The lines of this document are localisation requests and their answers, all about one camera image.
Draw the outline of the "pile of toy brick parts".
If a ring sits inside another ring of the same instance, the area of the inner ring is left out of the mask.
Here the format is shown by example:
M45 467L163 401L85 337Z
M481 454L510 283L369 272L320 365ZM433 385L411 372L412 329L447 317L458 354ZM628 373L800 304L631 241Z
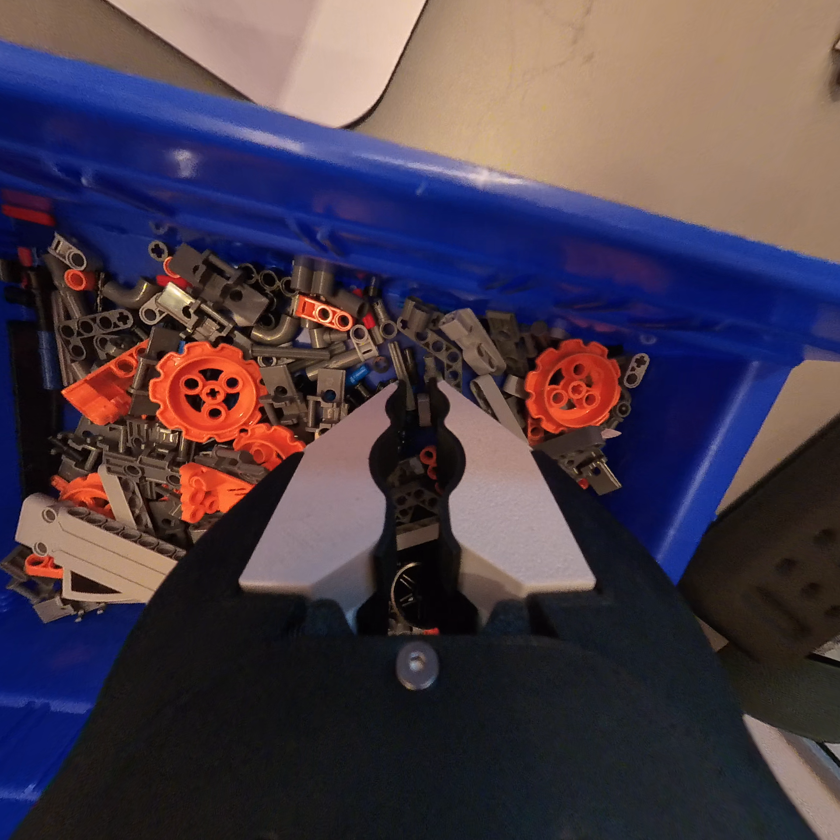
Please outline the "pile of toy brick parts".
M620 489L603 454L649 366L511 311L441 309L407 296L394 318L381 279L329 262L231 262L155 239L154 278L112 279L54 230L46 252L2 259L25 496L46 491L180 559L215 522L392 382L419 444L388 478L395 507L389 634L434 634L419 617L420 546L442 491L413 386L435 375L555 460L584 489Z

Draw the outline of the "white metal board stand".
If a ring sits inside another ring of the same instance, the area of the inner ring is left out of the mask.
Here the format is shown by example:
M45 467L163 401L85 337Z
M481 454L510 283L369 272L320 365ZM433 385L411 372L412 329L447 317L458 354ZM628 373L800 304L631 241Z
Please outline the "white metal board stand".
M425 1L111 1L247 99L331 128L380 100Z

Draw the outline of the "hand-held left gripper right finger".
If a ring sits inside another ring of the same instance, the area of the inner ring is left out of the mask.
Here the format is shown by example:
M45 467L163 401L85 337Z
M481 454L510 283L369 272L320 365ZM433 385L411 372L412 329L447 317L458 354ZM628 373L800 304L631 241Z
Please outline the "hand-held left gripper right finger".
M440 572L485 624L500 602L591 593L595 574L528 443L444 381L436 423Z

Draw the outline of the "blue plastic storage bin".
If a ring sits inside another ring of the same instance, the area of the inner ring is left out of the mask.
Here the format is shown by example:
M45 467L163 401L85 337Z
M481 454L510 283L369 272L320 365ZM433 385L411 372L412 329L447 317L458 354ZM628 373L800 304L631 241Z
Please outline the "blue plastic storage bin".
M838 267L241 101L2 43L2 181L70 230L165 222L332 256L523 311L605 301L702 348L658 386L664 432L625 503L667 570L700 535L682 462L724 455L804 350ZM302 455L227 514L140 616L80 739L14 838L814 838L675 586L534 455L596 578L465 631L352 630L333 600L238 578Z

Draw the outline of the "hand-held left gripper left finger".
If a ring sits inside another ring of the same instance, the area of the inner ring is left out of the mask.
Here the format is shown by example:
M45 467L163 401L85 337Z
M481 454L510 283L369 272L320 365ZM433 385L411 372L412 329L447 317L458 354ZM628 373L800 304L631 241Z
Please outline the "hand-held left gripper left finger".
M244 592L330 599L354 627L375 591L373 552L385 529L370 457L391 425L389 399L405 403L405 391L388 385L306 447L239 576Z

